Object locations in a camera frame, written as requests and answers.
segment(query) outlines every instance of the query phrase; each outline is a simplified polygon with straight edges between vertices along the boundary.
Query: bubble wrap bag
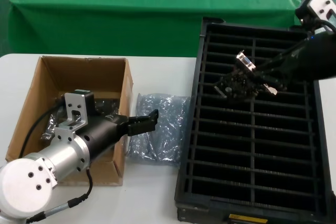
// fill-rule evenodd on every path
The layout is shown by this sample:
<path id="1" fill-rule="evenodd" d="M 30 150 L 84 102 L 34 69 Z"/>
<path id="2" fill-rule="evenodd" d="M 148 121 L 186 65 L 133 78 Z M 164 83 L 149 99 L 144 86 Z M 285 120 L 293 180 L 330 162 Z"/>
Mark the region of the bubble wrap bag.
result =
<path id="1" fill-rule="evenodd" d="M 158 109 L 159 119 L 155 131 L 131 137 L 128 156 L 136 161 L 179 165 L 189 105 L 189 97 L 139 94 L 137 116 Z"/>
<path id="2" fill-rule="evenodd" d="M 96 110 L 101 115 L 114 115 L 119 112 L 119 99 L 95 99 Z M 48 120 L 45 132 L 42 134 L 42 140 L 52 140 L 54 137 L 54 128 L 59 123 L 67 119 L 67 110 L 64 106 L 60 107 L 57 111 L 53 112 Z"/>

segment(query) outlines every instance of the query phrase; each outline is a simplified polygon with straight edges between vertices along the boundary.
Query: green tablecloth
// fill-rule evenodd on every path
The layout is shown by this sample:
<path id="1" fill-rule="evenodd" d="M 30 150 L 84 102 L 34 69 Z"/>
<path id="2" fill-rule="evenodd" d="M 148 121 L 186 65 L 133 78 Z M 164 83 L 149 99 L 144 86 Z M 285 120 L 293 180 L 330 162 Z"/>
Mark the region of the green tablecloth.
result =
<path id="1" fill-rule="evenodd" d="M 202 17 L 288 27 L 299 0 L 10 0 L 16 52 L 196 57 Z"/>

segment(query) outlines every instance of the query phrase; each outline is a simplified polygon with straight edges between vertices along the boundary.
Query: cardboard box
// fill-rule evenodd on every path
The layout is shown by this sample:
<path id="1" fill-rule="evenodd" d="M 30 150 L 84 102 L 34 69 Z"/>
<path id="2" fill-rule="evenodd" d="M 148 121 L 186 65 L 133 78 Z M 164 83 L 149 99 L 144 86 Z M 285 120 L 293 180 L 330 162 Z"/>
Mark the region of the cardboard box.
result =
<path id="1" fill-rule="evenodd" d="M 94 92 L 95 98 L 120 99 L 119 114 L 129 116 L 133 81 L 126 59 L 68 58 L 43 56 L 38 60 L 6 160 L 18 158 L 22 144 L 32 124 L 66 92 L 84 89 Z M 40 139 L 48 117 L 39 123 L 27 144 L 24 155 L 39 152 L 48 144 Z M 124 173 L 124 136 L 104 157 L 92 164 L 94 185 L 122 185 Z M 88 185 L 85 173 L 68 177 L 61 185 Z"/>

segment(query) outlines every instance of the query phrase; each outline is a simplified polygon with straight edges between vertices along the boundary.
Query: black tray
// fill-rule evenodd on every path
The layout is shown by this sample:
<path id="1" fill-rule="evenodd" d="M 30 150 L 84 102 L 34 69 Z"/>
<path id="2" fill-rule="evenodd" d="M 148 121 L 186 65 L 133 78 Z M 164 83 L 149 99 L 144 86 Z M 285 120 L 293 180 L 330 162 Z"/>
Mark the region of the black tray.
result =
<path id="1" fill-rule="evenodd" d="M 306 36 L 203 20 L 175 193 L 180 221 L 223 223 L 230 214 L 268 223 L 335 220 L 318 82 L 233 105 L 213 88 L 241 50 L 258 67 Z"/>

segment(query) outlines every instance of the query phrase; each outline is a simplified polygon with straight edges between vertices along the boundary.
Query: white table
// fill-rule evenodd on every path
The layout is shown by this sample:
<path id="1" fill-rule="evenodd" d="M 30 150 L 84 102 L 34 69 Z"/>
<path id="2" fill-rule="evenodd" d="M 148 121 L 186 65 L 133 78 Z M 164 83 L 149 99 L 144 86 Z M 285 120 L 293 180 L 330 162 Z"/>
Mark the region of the white table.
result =
<path id="1" fill-rule="evenodd" d="M 38 58 L 42 55 L 12 54 L 0 58 L 0 166 L 12 138 Z M 195 58 L 126 57 L 133 76 L 131 114 L 138 93 L 191 95 Z M 336 79 L 321 81 L 321 96 L 333 188 L 336 189 Z M 79 206 L 41 223 L 172 224 L 177 220 L 174 193 L 177 169 L 139 165 L 127 161 L 122 187 L 95 187 Z M 50 207 L 86 192 L 85 187 L 58 187 Z"/>

